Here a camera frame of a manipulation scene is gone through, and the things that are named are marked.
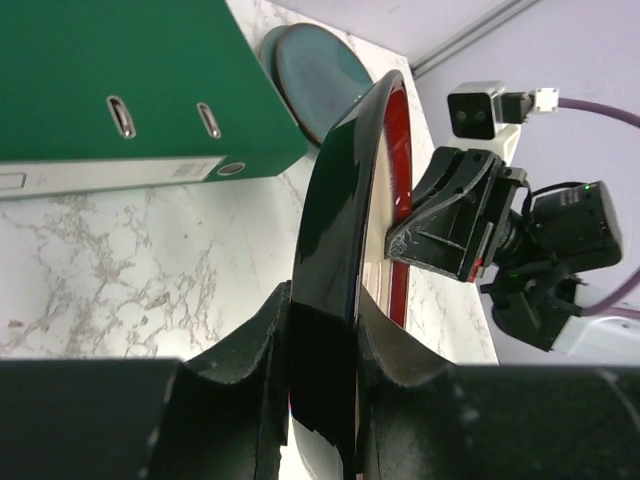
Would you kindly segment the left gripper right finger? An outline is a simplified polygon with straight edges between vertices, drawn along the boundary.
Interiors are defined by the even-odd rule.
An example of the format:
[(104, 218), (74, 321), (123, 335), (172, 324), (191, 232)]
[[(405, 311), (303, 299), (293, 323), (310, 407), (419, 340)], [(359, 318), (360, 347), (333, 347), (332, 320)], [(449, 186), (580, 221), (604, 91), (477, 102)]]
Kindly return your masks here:
[(635, 479), (639, 371), (608, 365), (457, 365), (358, 305), (367, 479)]

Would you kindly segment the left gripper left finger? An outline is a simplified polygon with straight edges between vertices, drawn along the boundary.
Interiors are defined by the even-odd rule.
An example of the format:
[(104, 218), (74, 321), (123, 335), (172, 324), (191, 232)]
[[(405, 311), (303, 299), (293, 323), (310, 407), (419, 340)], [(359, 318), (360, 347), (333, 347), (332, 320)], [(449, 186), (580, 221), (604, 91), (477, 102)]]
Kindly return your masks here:
[(5, 360), (5, 479), (274, 479), (290, 286), (189, 361)]

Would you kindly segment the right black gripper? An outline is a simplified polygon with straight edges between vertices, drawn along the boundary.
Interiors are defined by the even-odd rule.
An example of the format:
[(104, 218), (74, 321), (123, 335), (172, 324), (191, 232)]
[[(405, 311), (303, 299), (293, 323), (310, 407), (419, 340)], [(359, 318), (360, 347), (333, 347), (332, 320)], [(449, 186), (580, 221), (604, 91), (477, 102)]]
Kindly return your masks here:
[(480, 287), (506, 335), (552, 348), (572, 317), (579, 275), (618, 264), (622, 233), (602, 181), (563, 182), (528, 195), (503, 233), (503, 161), (492, 152), (438, 147), (412, 192), (412, 210), (386, 235), (385, 256), (455, 280), (473, 280), (496, 250), (497, 273)]

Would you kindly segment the black red cream plate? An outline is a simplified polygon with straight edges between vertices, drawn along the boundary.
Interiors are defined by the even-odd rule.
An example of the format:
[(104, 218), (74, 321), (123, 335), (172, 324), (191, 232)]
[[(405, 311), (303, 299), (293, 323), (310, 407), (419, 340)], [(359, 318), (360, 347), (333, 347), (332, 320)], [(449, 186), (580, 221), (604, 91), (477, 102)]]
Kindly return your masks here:
[(289, 310), (289, 401), (305, 479), (356, 476), (357, 317), (376, 179), (397, 221), (411, 207), (403, 75), (391, 70), (330, 129), (309, 181)]

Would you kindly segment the dark teal plate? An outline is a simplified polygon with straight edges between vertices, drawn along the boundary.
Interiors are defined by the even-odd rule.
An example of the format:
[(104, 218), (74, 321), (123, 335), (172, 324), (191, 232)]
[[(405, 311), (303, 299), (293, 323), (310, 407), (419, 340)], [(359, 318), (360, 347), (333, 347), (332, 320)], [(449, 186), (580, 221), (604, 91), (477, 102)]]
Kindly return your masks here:
[(286, 103), (317, 146), (372, 85), (366, 67), (345, 42), (309, 23), (294, 24), (281, 35), (275, 68)]

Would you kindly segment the light blue plate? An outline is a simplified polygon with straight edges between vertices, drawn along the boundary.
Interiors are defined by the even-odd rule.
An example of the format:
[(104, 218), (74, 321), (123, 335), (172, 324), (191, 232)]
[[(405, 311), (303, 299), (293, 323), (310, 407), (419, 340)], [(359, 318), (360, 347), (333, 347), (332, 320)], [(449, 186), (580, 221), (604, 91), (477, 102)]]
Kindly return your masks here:
[(317, 25), (281, 25), (269, 31), (258, 58), (281, 88), (297, 96), (335, 95), (347, 102), (373, 83), (366, 67), (350, 47)]

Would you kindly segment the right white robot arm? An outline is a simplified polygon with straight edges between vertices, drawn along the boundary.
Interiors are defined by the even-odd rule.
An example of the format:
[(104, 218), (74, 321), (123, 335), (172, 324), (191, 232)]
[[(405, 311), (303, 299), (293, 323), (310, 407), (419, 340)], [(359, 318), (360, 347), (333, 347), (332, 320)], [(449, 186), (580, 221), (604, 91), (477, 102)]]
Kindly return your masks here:
[(438, 148), (413, 193), (410, 214), (386, 239), (387, 256), (462, 283), (494, 279), (480, 290), (506, 335), (542, 351), (600, 361), (639, 355), (639, 313), (622, 298), (637, 277), (606, 305), (587, 305), (585, 272), (618, 264), (622, 234), (601, 181), (561, 182), (529, 191), (522, 169), (487, 150)]

